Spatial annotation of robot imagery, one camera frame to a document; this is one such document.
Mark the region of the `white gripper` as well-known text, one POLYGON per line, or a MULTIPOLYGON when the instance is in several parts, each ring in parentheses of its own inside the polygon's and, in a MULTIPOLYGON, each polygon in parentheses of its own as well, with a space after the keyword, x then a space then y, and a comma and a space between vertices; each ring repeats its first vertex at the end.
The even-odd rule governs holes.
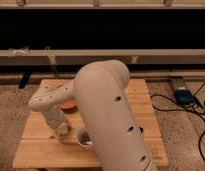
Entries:
POLYGON ((45 111, 44 118, 47 125, 52 129, 67 125, 65 114, 59 108, 52 108, 45 111))

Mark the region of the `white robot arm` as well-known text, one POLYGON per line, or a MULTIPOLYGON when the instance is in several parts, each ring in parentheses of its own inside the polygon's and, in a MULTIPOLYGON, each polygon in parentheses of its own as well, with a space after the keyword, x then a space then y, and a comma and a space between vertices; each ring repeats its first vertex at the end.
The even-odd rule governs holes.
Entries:
POLYGON ((158 171, 125 96, 129 80, 119 60, 92 62, 58 89, 39 88, 28 106, 57 128, 64 120, 59 104, 74 99, 103 171, 158 171))

